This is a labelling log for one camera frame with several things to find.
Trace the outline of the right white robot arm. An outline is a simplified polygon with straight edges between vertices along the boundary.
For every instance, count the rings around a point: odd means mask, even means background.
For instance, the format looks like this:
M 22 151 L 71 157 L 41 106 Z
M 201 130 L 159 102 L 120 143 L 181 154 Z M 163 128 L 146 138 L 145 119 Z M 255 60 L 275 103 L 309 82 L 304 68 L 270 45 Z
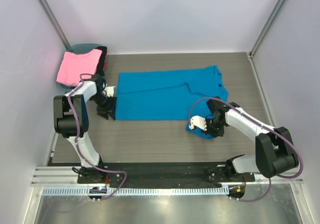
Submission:
M 245 134 L 255 145 L 254 155 L 239 155 L 227 160 L 232 174 L 260 173 L 266 178 L 279 176 L 298 168 L 299 171 L 290 178 L 298 177 L 304 168 L 297 150 L 293 145 L 291 134 L 285 127 L 269 126 L 245 112 L 236 103 L 226 103 L 217 97 L 207 101 L 213 117 L 205 118 L 205 134 L 222 137 L 225 127 L 231 126 Z

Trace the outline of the blue t shirt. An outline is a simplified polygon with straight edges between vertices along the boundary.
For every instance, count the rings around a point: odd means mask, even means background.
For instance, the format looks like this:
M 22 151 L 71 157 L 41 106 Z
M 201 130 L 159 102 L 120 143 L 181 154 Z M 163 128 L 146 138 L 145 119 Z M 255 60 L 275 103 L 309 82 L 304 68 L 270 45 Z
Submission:
M 118 121 L 187 121 L 211 114 L 205 97 L 228 99 L 217 66 L 199 69 L 119 74 L 115 118 Z

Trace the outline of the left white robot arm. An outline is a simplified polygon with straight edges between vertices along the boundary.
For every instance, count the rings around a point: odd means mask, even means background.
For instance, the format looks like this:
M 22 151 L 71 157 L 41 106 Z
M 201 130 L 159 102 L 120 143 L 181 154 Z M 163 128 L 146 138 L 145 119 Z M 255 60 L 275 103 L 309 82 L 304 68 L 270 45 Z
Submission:
M 55 132 L 61 134 L 75 149 L 80 168 L 72 170 L 81 181 L 101 182 L 106 178 L 104 164 L 89 137 L 87 102 L 96 104 L 98 116 L 116 119 L 116 88 L 108 86 L 98 74 L 79 75 L 79 84 L 65 95 L 53 99 L 53 123 Z

